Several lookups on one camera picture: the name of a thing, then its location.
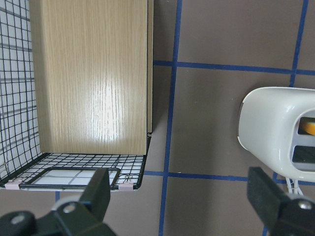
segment wooden board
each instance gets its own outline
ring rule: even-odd
[[[148,0],[148,133],[152,132],[153,94],[153,0]]]
[[[31,0],[42,152],[145,154],[147,0]]]

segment metal bolt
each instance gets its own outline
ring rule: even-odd
[[[64,207],[63,211],[64,213],[71,213],[75,210],[75,204],[74,203],[70,203],[67,206]]]
[[[312,204],[308,201],[299,201],[299,207],[304,210],[311,210]]]
[[[12,225],[16,225],[16,224],[22,222],[24,219],[25,219],[24,215],[22,215],[22,214],[17,215],[11,220],[11,224]]]

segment floor tile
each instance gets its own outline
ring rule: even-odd
[[[292,67],[302,1],[184,0],[179,61]]]
[[[287,86],[289,75],[178,68],[170,172],[247,176],[262,166],[237,140],[239,106],[252,90]]]
[[[55,192],[0,190],[0,216],[12,211],[28,210],[36,218],[50,212],[55,204]]]
[[[171,67],[154,66],[153,72],[153,133],[146,170],[163,171]]]
[[[143,176],[133,192],[111,192],[104,222],[119,236],[157,236],[162,177]],[[62,192],[61,197],[77,195]]]
[[[296,75],[294,87],[304,89],[315,89],[315,76]]]
[[[153,59],[173,59],[176,0],[154,1]]]
[[[169,178],[164,235],[259,236],[246,182]]]
[[[309,1],[303,37],[301,41],[301,49],[299,55],[298,69],[315,70],[315,2]]]

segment light wood surface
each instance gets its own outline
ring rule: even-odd
[[[31,0],[42,152],[145,154],[147,0]]]
[[[153,0],[148,0],[148,133],[152,132]]]

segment wire cage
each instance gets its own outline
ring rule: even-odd
[[[28,0],[0,1],[0,45],[0,187],[83,189],[109,168],[112,190],[139,188],[146,155],[40,152]]]

